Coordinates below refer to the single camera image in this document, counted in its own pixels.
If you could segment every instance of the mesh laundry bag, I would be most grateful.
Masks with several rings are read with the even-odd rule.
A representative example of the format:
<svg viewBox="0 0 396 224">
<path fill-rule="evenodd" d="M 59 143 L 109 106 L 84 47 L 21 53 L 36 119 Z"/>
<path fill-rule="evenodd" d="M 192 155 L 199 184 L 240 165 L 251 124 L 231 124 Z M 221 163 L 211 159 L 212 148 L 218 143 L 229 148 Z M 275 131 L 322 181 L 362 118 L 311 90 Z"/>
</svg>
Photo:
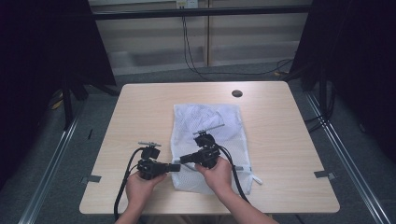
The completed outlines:
<svg viewBox="0 0 396 224">
<path fill-rule="evenodd" d="M 178 163 L 180 157 L 200 149 L 194 141 L 198 136 L 197 132 L 218 127 L 206 133 L 210 133 L 218 145 L 228 149 L 236 166 L 242 190 L 249 194 L 253 174 L 239 106 L 186 104 L 175 105 L 174 109 L 175 122 L 171 137 L 173 162 Z M 220 156 L 227 160 L 223 153 Z M 172 179 L 178 190 L 213 194 L 204 177 L 195 170 L 193 163 L 181 165 L 180 172 L 172 173 Z M 234 180 L 232 183 L 233 191 L 238 193 Z"/>
</svg>

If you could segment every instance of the wrist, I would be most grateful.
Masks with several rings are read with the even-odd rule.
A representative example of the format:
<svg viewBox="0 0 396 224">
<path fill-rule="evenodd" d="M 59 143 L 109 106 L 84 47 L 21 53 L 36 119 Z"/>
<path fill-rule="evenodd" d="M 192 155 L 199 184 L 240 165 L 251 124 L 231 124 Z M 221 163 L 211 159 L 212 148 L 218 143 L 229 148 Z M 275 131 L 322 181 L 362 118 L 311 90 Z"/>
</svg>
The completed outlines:
<svg viewBox="0 0 396 224">
<path fill-rule="evenodd" d="M 137 220 L 139 219 L 143 209 L 144 206 L 142 205 L 129 203 L 125 211 L 122 213 L 122 215 L 120 216 L 120 218 L 117 220 L 116 223 L 117 224 L 137 223 Z"/>
<path fill-rule="evenodd" d="M 215 194 L 221 201 L 227 197 L 236 195 L 231 187 L 215 190 Z"/>
<path fill-rule="evenodd" d="M 146 203 L 145 202 L 134 202 L 134 201 L 130 201 L 128 202 L 128 205 L 125 209 L 125 212 L 133 212 L 133 211 L 143 211 L 143 209 L 145 208 Z"/>
</svg>

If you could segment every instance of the metal rail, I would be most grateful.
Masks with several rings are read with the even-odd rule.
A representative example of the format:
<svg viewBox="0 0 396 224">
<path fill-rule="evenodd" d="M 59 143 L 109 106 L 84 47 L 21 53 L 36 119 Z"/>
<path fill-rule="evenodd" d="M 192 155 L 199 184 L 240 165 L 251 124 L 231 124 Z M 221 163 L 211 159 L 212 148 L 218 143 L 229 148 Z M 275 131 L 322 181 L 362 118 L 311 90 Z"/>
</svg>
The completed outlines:
<svg viewBox="0 0 396 224">
<path fill-rule="evenodd" d="M 254 15 L 254 14 L 288 14 L 320 12 L 324 8 L 311 6 L 285 6 L 285 7 L 211 7 L 211 8 L 184 8 L 184 9 L 161 9 L 145 11 L 104 11 L 92 14 L 67 14 L 52 15 L 56 19 L 68 21 L 79 20 L 128 20 L 147 18 L 169 18 L 169 17 L 199 17 L 199 16 L 231 16 L 231 15 Z"/>
<path fill-rule="evenodd" d="M 81 105 L 77 109 L 76 116 L 72 123 L 70 124 L 69 128 L 64 131 L 61 140 L 56 147 L 56 150 L 52 156 L 52 159 L 49 162 L 49 166 L 47 167 L 46 172 L 43 174 L 43 177 L 38 184 L 35 193 L 30 200 L 29 204 L 26 206 L 23 214 L 21 216 L 19 224 L 33 224 L 35 223 L 35 219 L 37 218 L 38 212 L 47 196 L 48 191 L 50 190 L 50 184 L 53 178 L 56 175 L 58 170 L 59 164 L 62 161 L 62 157 L 67 149 L 67 146 L 70 142 L 70 139 L 73 136 L 74 130 L 77 127 L 78 118 L 81 114 L 82 108 L 84 104 Z"/>
<path fill-rule="evenodd" d="M 311 104 L 312 108 L 315 111 L 317 116 L 320 116 L 320 108 L 318 104 L 317 98 L 314 96 L 312 92 L 308 92 L 306 94 L 309 104 Z M 372 214 L 375 223 L 378 224 L 390 224 L 390 220 L 383 209 L 380 201 L 376 198 L 375 194 L 371 190 L 370 186 L 365 181 L 364 177 L 361 175 L 360 170 L 356 166 L 355 162 L 350 157 L 347 148 L 344 146 L 340 137 L 338 136 L 335 129 L 332 127 L 332 124 L 329 121 L 326 121 L 323 117 L 318 118 L 322 124 L 324 131 L 332 142 L 332 146 L 334 147 L 335 152 L 339 156 L 341 162 L 344 164 L 346 171 L 348 172 L 352 182 L 355 184 L 356 189 L 358 190 L 361 198 Z"/>
</svg>

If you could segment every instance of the black cable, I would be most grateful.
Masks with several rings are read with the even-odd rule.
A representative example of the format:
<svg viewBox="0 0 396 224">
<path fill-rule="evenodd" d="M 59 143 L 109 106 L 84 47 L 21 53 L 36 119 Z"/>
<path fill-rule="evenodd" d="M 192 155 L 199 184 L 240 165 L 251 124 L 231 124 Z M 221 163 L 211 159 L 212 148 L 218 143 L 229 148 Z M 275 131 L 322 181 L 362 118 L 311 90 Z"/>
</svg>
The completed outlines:
<svg viewBox="0 0 396 224">
<path fill-rule="evenodd" d="M 190 41 L 189 41 L 189 36 L 187 34 L 187 23 L 186 23 L 186 18 L 182 17 L 181 18 L 183 21 L 183 42 L 184 42 L 184 61 L 186 62 L 186 65 L 189 67 L 189 69 L 193 72 L 198 74 L 198 76 L 200 76 L 201 78 L 203 78 L 206 81 L 213 81 L 211 79 L 208 79 L 206 77 L 203 77 L 202 74 L 200 72 L 198 72 L 197 68 L 195 67 L 194 64 L 194 60 L 192 59 L 192 55 L 191 55 L 191 49 L 190 49 Z M 189 54 L 190 54 L 190 60 L 191 60 L 191 64 L 192 64 L 192 68 L 190 67 L 190 64 L 187 60 L 187 49 L 189 50 Z"/>
<path fill-rule="evenodd" d="M 136 153 L 138 151 L 140 151 L 140 150 L 143 150 L 143 149 L 139 148 L 139 149 L 135 150 L 134 153 L 131 156 L 131 159 L 129 159 L 128 165 L 127 165 L 126 170 L 125 170 L 124 178 L 122 179 L 122 183 L 121 183 L 121 186 L 120 186 L 119 194 L 117 195 L 116 201 L 114 202 L 114 219 L 116 221 L 120 217 L 119 216 L 119 203 L 120 203 L 120 199 L 121 199 L 122 193 L 123 193 L 123 191 L 125 189 L 126 182 L 128 181 L 128 177 L 131 174 L 132 170 L 136 167 L 136 165 L 135 165 L 132 169 L 130 169 L 131 163 L 134 160 L 134 155 L 136 155 Z"/>
<path fill-rule="evenodd" d="M 239 194 L 241 195 L 241 198 L 243 198 L 247 203 L 250 203 L 250 201 L 248 200 L 247 196 L 245 195 L 244 191 L 241 188 L 241 183 L 239 182 L 239 178 L 235 170 L 235 165 L 233 165 L 233 158 L 231 157 L 230 152 L 225 147 L 219 146 L 217 144 L 216 146 L 219 147 L 219 149 L 224 153 L 224 155 L 227 157 L 228 161 L 231 164 L 231 168 L 233 170 L 233 179 L 235 181 L 236 187 L 238 188 Z"/>
<path fill-rule="evenodd" d="M 198 69 L 195 67 L 195 64 L 194 64 L 193 59 L 192 59 L 192 56 L 191 56 L 190 41 L 189 41 L 189 36 L 188 36 L 188 34 L 187 34 L 187 23 L 186 23 L 186 18 L 185 18 L 185 17 L 182 17 L 182 21 L 183 21 L 183 35 L 184 35 L 184 38 L 183 38 L 183 40 L 184 40 L 184 60 L 185 60 L 185 62 L 186 62 L 186 64 L 187 64 L 187 66 L 189 67 L 189 69 L 190 69 L 193 73 L 196 73 L 198 76 L 200 76 L 201 78 L 203 78 L 204 80 L 213 81 L 213 80 L 211 80 L 211 79 L 208 79 L 208 78 L 206 78 L 206 77 L 203 77 L 203 75 L 241 75 L 241 76 L 259 76 L 259 75 L 265 75 L 265 74 L 268 74 L 268 73 L 272 73 L 272 72 L 279 71 L 279 69 L 280 69 L 281 67 L 284 67 L 284 66 L 286 66 L 288 63 L 290 63 L 290 62 L 293 61 L 293 59 L 284 59 L 284 60 L 280 60 L 279 62 L 276 63 L 276 68 L 275 68 L 275 69 L 272 69 L 272 70 L 269 70 L 269 71 L 266 71 L 266 72 L 261 72 L 261 73 L 230 73 L 230 72 L 205 72 L 205 73 L 203 73 L 203 72 L 199 72 Z M 189 51 L 189 54 L 190 54 L 190 60 L 191 60 L 192 67 L 190 67 L 190 64 L 188 63 L 188 60 L 187 60 L 187 52 L 186 52 L 187 50 Z"/>
<path fill-rule="evenodd" d="M 301 219 L 301 217 L 299 215 L 295 215 L 297 217 L 297 219 L 300 221 L 301 224 L 304 224 L 303 220 Z"/>
<path fill-rule="evenodd" d="M 309 123 L 315 119 L 324 119 L 321 120 L 320 122 L 318 122 L 316 125 L 314 125 L 313 127 L 311 127 L 308 132 L 312 133 L 313 131 L 317 130 L 318 128 L 320 128 L 322 125 L 328 123 L 330 121 L 330 118 L 332 117 L 332 113 L 334 111 L 334 104 L 335 104 L 335 95 L 336 95 L 336 88 L 335 86 L 332 84 L 332 96 L 329 102 L 329 105 L 327 107 L 327 111 L 324 114 L 321 114 L 317 117 L 314 117 L 312 119 L 306 119 L 304 120 L 305 123 Z"/>
</svg>

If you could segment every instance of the black handheld controller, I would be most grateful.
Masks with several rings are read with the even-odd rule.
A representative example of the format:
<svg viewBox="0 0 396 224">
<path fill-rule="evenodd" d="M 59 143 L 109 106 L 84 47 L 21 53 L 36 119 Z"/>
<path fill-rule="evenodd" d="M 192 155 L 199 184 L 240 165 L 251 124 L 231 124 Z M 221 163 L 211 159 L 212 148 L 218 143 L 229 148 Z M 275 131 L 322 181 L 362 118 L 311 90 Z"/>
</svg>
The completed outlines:
<svg viewBox="0 0 396 224">
<path fill-rule="evenodd" d="M 219 146 L 216 144 L 215 138 L 209 133 L 201 132 L 194 140 L 201 149 L 197 152 L 180 157 L 180 163 L 194 162 L 209 169 L 213 168 L 220 155 Z"/>
<path fill-rule="evenodd" d="M 179 172 L 180 164 L 162 163 L 155 161 L 160 155 L 160 150 L 155 148 L 158 145 L 148 145 L 141 148 L 141 160 L 137 163 L 137 170 L 140 171 L 140 177 L 150 180 L 158 175 L 169 172 Z"/>
</svg>

